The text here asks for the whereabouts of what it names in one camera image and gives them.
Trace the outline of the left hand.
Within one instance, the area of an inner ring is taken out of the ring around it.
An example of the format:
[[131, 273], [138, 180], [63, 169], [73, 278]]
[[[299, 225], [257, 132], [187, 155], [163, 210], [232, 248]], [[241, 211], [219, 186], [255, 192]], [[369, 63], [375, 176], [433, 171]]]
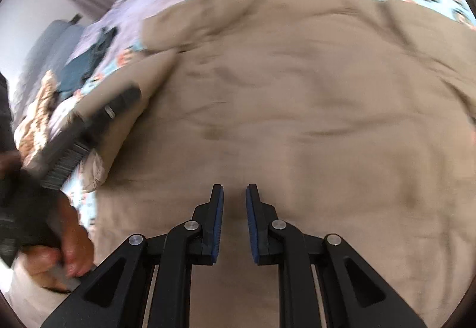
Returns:
[[[1, 180], [9, 173], [21, 169], [22, 160], [18, 151], [1, 153]], [[42, 288], [58, 293], [67, 293], [72, 283], [84, 276], [93, 267], [94, 246], [87, 231], [80, 225], [78, 213], [69, 198], [59, 192], [57, 220], [61, 230], [61, 246], [26, 246], [17, 258], [23, 260], [26, 273]]]

